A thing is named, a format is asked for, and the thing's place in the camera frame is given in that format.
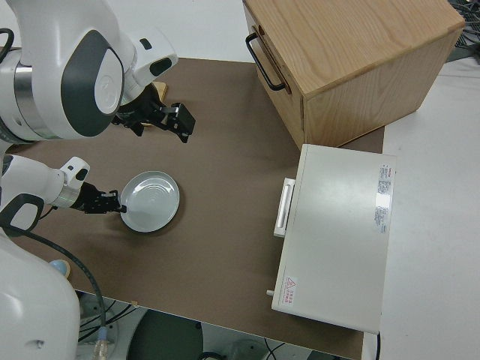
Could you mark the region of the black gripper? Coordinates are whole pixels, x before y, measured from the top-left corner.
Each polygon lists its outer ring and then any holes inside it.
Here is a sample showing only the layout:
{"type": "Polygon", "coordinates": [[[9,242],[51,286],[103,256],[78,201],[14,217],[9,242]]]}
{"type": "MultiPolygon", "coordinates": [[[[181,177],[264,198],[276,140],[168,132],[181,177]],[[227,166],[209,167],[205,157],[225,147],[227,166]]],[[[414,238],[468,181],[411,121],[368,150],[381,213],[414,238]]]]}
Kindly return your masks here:
{"type": "Polygon", "coordinates": [[[131,129],[138,137],[143,135],[145,124],[154,125],[173,132],[182,143],[187,143],[188,134],[194,132],[196,120],[183,103],[167,106],[161,102],[157,88],[147,85],[137,98],[118,108],[112,123],[131,129]],[[169,117],[176,113],[177,121],[170,120],[169,117]]]}
{"type": "Polygon", "coordinates": [[[127,206],[122,205],[121,195],[117,190],[106,193],[95,187],[88,187],[84,193],[83,211],[86,214],[106,214],[107,212],[127,212],[127,206]]]}

